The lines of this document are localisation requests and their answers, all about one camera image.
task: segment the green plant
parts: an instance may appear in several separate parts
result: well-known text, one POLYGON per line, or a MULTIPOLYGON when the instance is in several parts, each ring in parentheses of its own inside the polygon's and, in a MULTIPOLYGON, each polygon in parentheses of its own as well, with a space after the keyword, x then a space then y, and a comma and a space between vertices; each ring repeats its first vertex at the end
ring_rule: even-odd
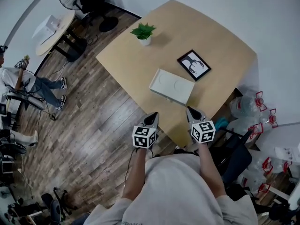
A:
POLYGON ((147 39, 152 35, 152 31, 155 29, 154 26, 149 26, 148 24, 144 25, 139 23, 138 28, 132 30, 132 34, 136 35, 136 37, 140 40, 147 39))

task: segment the chair leg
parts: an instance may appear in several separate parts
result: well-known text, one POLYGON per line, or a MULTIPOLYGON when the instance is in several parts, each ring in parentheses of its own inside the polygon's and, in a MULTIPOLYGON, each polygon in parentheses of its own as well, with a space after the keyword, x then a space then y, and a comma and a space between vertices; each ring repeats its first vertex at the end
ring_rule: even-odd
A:
POLYGON ((66 190, 64 190, 64 192, 63 192, 61 198, 57 195, 56 190, 57 190, 57 188, 55 187, 55 188, 53 189, 53 191, 54 191, 54 194, 55 194, 57 200, 58 200, 59 203, 60 203, 60 206, 62 207, 62 209, 63 209, 68 215, 71 215, 72 212, 69 211, 68 209, 70 209, 70 210, 77 210, 78 208, 77 208, 76 206, 75 206, 75 207, 71 207, 71 206, 69 206, 69 205, 66 204, 66 202, 65 202, 65 195, 68 193, 66 190))

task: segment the deer illustration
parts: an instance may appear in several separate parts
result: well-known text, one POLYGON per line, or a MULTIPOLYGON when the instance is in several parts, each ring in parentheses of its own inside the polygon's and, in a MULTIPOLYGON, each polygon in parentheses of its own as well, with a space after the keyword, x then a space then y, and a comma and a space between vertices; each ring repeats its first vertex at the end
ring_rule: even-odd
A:
POLYGON ((194 71, 194 70, 192 69, 192 67, 195 66, 195 65, 193 65, 194 62, 195 62, 195 63, 198 62, 199 65, 202 66, 202 68, 204 68, 204 64, 203 64, 201 61, 197 61, 197 60, 195 60, 195 59, 191 59, 189 56, 186 56, 182 61, 184 61, 184 60, 189 61, 189 63, 191 64, 191 65, 188 67, 188 69, 189 69, 189 71, 190 71, 191 73, 197 73, 196 71, 194 71))

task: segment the white pot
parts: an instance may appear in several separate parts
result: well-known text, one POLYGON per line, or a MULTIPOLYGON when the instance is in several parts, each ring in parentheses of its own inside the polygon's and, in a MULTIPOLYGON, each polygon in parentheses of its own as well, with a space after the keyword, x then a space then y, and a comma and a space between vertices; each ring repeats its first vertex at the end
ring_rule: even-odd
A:
POLYGON ((148 46, 151 43, 151 36, 147 39, 139 39, 139 41, 143 46, 148 46))

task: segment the fan base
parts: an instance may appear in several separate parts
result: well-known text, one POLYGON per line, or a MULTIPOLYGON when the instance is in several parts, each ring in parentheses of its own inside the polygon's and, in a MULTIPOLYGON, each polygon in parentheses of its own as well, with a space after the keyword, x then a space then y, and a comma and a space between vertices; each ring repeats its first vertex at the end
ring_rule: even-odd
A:
POLYGON ((107 17, 99 25, 100 32, 108 32, 115 28, 119 23, 119 20, 116 17, 107 17))
POLYGON ((67 58, 68 62, 74 62, 77 59, 79 59, 81 57, 81 55, 84 53, 88 42, 86 39, 81 38, 80 41, 76 41, 75 44, 80 48, 81 52, 78 53, 77 51, 75 51, 72 47, 69 48, 69 50, 67 51, 69 57, 67 58))

